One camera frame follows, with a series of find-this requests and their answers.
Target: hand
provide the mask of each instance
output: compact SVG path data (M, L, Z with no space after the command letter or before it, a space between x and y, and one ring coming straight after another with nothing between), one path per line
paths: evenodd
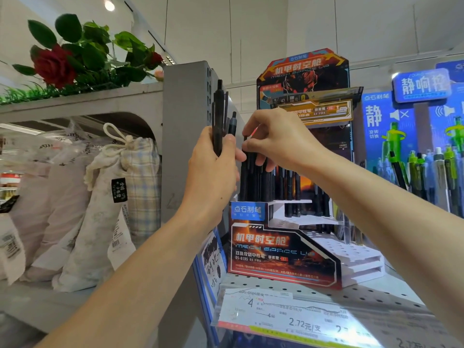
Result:
M235 159L240 162L247 159L235 144L235 137L226 135L221 156L217 157L212 147L212 128L206 127L188 161L185 192L179 210L205 222L208 232L221 222L222 212L240 180Z
M266 157L271 161L266 171L276 164L300 173L300 161L311 158L325 147L317 141L298 115L284 109L256 110L243 128L243 136L249 136L258 127L252 138L244 141L242 149L258 152L256 164L261 166Z

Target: plaid bag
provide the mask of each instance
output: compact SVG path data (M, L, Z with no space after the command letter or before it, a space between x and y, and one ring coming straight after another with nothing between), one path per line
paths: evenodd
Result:
M161 225L161 162L156 142L137 138L121 151L126 171L129 229L138 248Z

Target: black fabric label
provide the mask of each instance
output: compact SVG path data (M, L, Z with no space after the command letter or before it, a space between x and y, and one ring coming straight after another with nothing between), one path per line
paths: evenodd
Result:
M116 178L111 180L111 192L115 203L124 203L127 201L127 187L125 178Z
M19 195L15 195L9 198L8 201L0 205L0 213L9 213L11 209L13 209L13 206L16 204L19 198L20 198Z

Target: speaker icon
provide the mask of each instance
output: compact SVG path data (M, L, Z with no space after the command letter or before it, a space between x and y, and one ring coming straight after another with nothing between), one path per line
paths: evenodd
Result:
M454 114L456 113L456 109L455 108L450 108L449 106L447 105L443 105L443 106L437 106L435 108L435 114L438 116L438 117L441 117L441 116L445 116L445 117L448 117L449 115L451 114Z
M394 119L396 119L397 121L399 121L399 110L390 112L390 118L394 118Z

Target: forearm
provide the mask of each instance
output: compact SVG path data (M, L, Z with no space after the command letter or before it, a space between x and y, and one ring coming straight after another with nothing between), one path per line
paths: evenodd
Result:
M304 161L301 172L330 195L464 341L464 220L327 150Z
M190 216L178 212L38 347L143 347L204 241Z

